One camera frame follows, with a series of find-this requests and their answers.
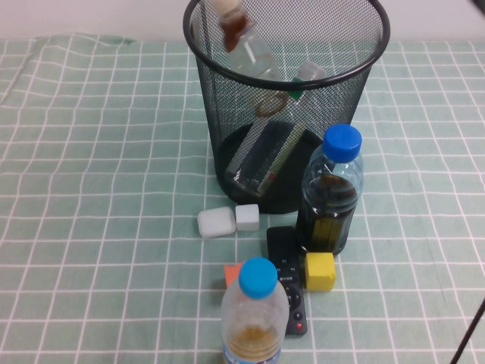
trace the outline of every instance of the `bottle cap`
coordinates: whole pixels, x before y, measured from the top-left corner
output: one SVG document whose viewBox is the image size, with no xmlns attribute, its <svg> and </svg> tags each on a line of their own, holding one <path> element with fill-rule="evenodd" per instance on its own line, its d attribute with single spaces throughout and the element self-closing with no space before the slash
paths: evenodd
<svg viewBox="0 0 485 364">
<path fill-rule="evenodd" d="M 353 161 L 361 150 L 362 135 L 351 125 L 338 124 L 327 129 L 322 148 L 337 163 Z"/>
<path fill-rule="evenodd" d="M 239 0 L 212 0 L 214 11 L 219 15 L 225 15 L 239 6 Z"/>
<path fill-rule="evenodd" d="M 327 72 L 325 72 L 325 70 L 318 64 L 315 64 L 312 61 L 305 61 L 298 69 L 298 73 L 296 77 L 293 78 L 293 82 L 320 80 L 327 77 Z M 288 94 L 297 100 L 302 97 L 303 91 L 289 91 Z"/>
<path fill-rule="evenodd" d="M 277 282 L 276 268 L 265 258 L 249 259 L 239 272 L 241 291 L 254 300 L 260 300 L 272 294 Z"/>
</svg>

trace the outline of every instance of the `blue bottle cap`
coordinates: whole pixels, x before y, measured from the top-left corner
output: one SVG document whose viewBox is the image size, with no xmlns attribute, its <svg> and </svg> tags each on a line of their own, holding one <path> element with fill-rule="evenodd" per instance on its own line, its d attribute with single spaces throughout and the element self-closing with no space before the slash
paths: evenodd
<svg viewBox="0 0 485 364">
<path fill-rule="evenodd" d="M 362 135 L 351 125 L 338 124 L 327 129 L 322 148 L 337 163 L 353 161 L 361 150 Z"/>
<path fill-rule="evenodd" d="M 249 298 L 260 300 L 273 293 L 278 274 L 273 263 L 265 258 L 251 258 L 239 271 L 239 286 Z"/>
</svg>

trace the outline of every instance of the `water bottle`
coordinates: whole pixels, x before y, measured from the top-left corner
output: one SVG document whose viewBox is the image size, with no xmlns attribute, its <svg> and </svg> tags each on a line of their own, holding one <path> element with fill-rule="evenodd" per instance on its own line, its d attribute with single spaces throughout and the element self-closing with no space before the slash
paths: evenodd
<svg viewBox="0 0 485 364">
<path fill-rule="evenodd" d="M 268 44 L 256 32 L 239 0 L 212 0 L 224 32 L 224 45 L 231 70 L 262 80 L 281 81 L 281 73 Z M 248 89 L 246 97 L 255 115 L 266 118 L 281 111 L 288 99 L 286 93 L 266 89 Z"/>
<path fill-rule="evenodd" d="M 302 182 L 296 230 L 306 253 L 340 253 L 364 183 L 362 136 L 350 125 L 329 127 Z"/>
<path fill-rule="evenodd" d="M 222 299 L 226 363 L 276 363 L 288 317 L 288 299 L 273 263 L 264 258 L 246 261 Z"/>
</svg>

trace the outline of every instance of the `white wall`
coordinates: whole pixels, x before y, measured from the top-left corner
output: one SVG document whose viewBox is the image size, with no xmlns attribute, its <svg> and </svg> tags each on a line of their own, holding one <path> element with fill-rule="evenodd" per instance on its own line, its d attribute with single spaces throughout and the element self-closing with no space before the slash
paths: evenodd
<svg viewBox="0 0 485 364">
<path fill-rule="evenodd" d="M 485 17 L 470 0 L 381 2 L 390 16 L 393 39 L 485 39 Z M 182 40 L 182 15 L 187 3 L 188 0 L 0 0 L 0 38 L 83 32 Z"/>
</svg>

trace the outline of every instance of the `black remote control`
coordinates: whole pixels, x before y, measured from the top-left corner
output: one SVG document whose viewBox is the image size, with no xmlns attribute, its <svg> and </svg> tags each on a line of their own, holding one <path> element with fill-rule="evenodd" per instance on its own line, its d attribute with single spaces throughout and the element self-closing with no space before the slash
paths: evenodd
<svg viewBox="0 0 485 364">
<path fill-rule="evenodd" d="M 278 279 L 288 296 L 287 335 L 303 335 L 307 331 L 305 303 L 300 279 L 299 254 L 293 227 L 270 227 L 266 232 L 268 258 L 276 267 Z"/>
</svg>

